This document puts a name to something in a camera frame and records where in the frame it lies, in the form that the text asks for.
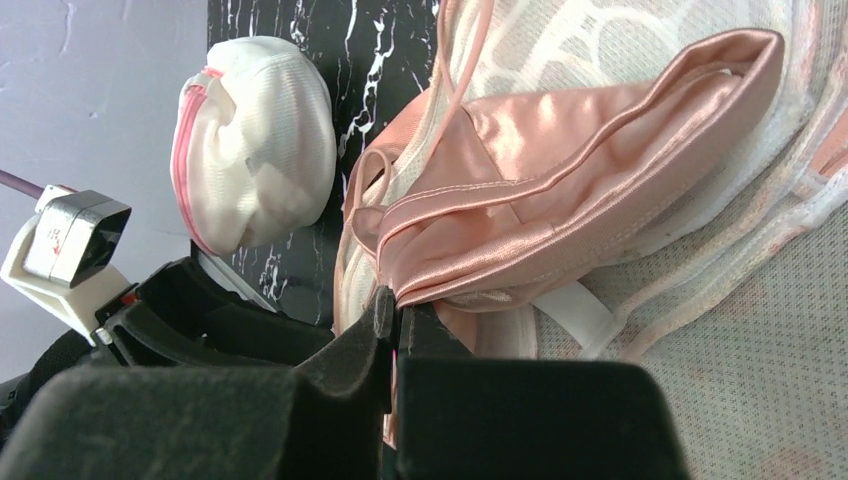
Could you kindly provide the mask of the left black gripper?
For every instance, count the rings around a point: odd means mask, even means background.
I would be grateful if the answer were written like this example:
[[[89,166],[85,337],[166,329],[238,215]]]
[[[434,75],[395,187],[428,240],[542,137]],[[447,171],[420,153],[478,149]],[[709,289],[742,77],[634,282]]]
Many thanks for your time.
[[[130,285],[95,318],[98,353],[127,366],[297,366],[334,338],[226,290],[189,257]]]

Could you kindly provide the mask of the pink satin bra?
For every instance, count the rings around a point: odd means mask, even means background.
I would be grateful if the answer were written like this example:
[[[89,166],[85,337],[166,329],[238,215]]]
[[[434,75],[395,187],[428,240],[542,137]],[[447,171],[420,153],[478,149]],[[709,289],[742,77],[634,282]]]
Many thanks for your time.
[[[789,11],[767,1],[446,1],[430,87],[357,160],[334,326],[401,306],[529,303],[724,190],[773,106]]]

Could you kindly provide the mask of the floral pink laundry bag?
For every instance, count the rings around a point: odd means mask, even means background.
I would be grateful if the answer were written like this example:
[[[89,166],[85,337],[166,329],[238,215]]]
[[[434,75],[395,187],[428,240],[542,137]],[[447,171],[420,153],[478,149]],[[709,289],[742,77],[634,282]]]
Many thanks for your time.
[[[724,190],[527,304],[450,311],[482,357],[613,360],[666,393],[698,479],[847,475],[847,5],[789,11],[784,68]]]

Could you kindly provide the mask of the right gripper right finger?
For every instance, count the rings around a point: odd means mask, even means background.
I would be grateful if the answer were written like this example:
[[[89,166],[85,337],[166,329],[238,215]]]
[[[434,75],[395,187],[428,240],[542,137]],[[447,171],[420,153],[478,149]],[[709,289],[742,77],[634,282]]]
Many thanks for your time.
[[[665,397],[615,362],[473,357],[429,305],[403,309],[400,479],[686,479]]]

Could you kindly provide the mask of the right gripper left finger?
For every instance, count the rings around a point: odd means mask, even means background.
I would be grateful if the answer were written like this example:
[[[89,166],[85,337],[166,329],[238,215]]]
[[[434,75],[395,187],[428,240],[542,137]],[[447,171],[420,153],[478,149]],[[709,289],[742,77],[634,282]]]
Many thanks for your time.
[[[166,366],[85,365],[48,381],[1,454],[5,479],[377,479],[398,346],[393,292],[296,365],[176,332]]]

